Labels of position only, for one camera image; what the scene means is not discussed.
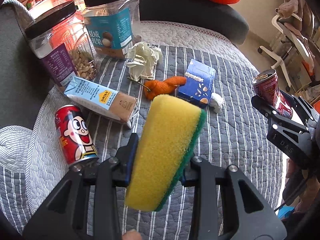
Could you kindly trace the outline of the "teal label macadamia jar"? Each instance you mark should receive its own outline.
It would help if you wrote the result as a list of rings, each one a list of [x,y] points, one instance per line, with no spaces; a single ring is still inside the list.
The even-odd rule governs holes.
[[[84,0],[82,11],[89,37],[99,55],[125,58],[142,37],[139,0]]]

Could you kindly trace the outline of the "crumpled white tissue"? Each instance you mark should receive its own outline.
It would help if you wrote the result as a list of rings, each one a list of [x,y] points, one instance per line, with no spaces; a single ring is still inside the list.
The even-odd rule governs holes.
[[[210,101],[209,101],[209,107],[212,107],[215,113],[221,113],[224,105],[224,100],[222,96],[220,96],[217,93],[212,93]]]

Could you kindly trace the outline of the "purple label nut jar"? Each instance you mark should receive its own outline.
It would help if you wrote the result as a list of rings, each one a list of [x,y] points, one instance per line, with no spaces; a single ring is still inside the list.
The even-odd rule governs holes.
[[[98,70],[93,46],[74,2],[44,12],[24,33],[33,53],[61,92],[74,76],[94,80]]]

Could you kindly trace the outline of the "white office chair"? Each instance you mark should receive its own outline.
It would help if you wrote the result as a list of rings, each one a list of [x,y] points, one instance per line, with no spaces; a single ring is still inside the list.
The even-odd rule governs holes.
[[[266,54],[275,61],[271,68],[282,71],[288,92],[307,87],[319,72],[319,47],[293,28],[291,23],[295,20],[302,23],[302,18],[295,13],[287,19],[276,14],[271,21],[278,31],[276,41],[269,49],[258,47],[259,54]]]

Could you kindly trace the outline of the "crumpled cream paper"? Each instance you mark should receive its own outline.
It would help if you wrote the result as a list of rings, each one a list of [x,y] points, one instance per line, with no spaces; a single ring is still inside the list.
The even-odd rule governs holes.
[[[148,46],[145,42],[138,42],[129,49],[126,55],[129,68],[129,76],[135,81],[154,80],[155,69],[158,63],[163,60],[163,54],[160,48]]]

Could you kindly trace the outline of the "orange peel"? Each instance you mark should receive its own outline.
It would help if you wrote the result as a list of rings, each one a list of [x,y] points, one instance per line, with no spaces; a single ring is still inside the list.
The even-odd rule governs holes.
[[[164,81],[149,80],[144,83],[144,95],[148,100],[153,100],[156,96],[161,94],[171,94],[178,86],[185,85],[186,77],[173,76]]]

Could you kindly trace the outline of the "red cartoon drink can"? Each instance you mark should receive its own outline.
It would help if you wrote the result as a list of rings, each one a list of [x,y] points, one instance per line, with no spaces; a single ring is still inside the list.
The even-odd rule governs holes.
[[[69,167],[99,159],[78,106],[65,105],[59,108],[55,113],[55,126],[63,156]]]

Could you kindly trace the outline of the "crushed red drink can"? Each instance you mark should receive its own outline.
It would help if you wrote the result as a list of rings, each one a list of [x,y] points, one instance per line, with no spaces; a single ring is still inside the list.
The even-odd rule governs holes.
[[[293,111],[278,87],[278,76],[275,69],[267,69],[252,80],[257,96],[273,106],[279,114],[291,119]]]

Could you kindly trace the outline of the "yellow green sponge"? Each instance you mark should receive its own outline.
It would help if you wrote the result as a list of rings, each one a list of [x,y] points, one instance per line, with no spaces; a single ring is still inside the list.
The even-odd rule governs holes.
[[[145,212],[162,209],[192,158],[206,118],[203,109],[177,97],[162,94],[153,99],[138,143],[126,206]]]

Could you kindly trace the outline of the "brown blanket on chair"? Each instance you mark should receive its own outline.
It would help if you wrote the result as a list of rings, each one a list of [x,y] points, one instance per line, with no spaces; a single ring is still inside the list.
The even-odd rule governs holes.
[[[313,13],[305,0],[284,0],[278,7],[278,14],[284,19],[283,25],[294,33],[304,44],[311,60],[310,68],[314,67],[313,59],[315,56],[311,52],[308,38],[312,37],[314,28]]]

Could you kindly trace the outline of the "light blue milk carton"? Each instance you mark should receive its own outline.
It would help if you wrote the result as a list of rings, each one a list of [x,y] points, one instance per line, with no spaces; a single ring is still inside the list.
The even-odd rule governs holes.
[[[64,95],[77,104],[132,128],[137,117],[137,98],[74,76]]]

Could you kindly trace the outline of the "blue plastic stool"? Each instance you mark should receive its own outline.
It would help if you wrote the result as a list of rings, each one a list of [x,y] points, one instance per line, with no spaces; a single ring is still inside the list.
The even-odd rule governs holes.
[[[279,219],[285,219],[288,218],[293,212],[295,208],[293,206],[283,206],[278,211],[278,218]]]

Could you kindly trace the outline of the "striped grey quilted cover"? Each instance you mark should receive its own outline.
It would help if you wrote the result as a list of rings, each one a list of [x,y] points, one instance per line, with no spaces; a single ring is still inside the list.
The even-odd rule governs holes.
[[[276,207],[281,187],[282,154],[266,139],[267,122],[251,105],[255,67],[221,35],[194,27],[145,22],[143,36],[161,48],[156,77],[182,75],[191,60],[216,71],[214,90],[224,99],[207,119],[194,152],[217,166],[238,165],[267,202]],[[1,6],[1,211],[17,232],[67,172],[54,114],[69,101],[54,87],[30,50],[11,5]],[[193,190],[177,184],[159,212],[124,206],[118,190],[122,232],[144,239],[187,239]]]

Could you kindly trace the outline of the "blue white snack box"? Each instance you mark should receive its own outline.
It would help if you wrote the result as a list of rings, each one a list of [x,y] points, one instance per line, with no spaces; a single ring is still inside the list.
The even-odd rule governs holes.
[[[200,108],[209,105],[215,79],[215,69],[191,59],[184,77],[186,83],[179,87],[177,97]]]

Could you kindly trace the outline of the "dark grey sofa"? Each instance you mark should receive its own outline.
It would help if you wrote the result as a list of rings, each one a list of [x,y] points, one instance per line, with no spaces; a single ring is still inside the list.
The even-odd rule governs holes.
[[[246,20],[232,7],[209,0],[140,0],[140,18],[203,27],[233,44],[243,44]],[[18,22],[18,9],[1,4],[1,127],[32,129],[49,90],[47,71],[31,51]]]

